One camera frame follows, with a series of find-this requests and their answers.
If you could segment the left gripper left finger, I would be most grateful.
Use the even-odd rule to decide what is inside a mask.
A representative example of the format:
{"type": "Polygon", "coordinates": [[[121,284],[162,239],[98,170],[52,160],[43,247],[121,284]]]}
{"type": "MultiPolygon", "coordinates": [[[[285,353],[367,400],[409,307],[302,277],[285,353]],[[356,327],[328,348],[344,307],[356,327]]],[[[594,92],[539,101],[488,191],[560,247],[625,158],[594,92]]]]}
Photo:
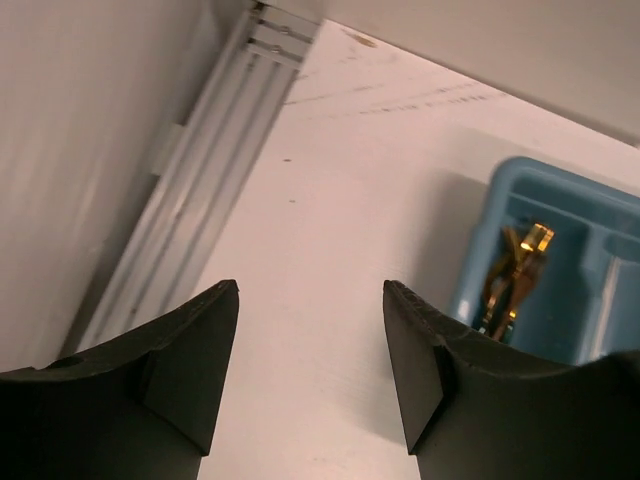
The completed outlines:
{"type": "Polygon", "coordinates": [[[5,479],[194,479],[211,450],[239,312],[223,280],[49,366],[1,376],[5,479]]]}

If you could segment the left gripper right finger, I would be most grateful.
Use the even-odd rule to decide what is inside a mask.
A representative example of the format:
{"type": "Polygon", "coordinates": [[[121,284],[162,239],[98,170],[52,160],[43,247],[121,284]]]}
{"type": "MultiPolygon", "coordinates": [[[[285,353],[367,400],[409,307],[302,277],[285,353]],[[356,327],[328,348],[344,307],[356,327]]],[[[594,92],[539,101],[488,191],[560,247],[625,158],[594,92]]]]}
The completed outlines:
{"type": "Polygon", "coordinates": [[[639,355],[581,366],[496,342],[398,281],[383,314],[408,452],[424,479],[635,479],[639,355]]]}

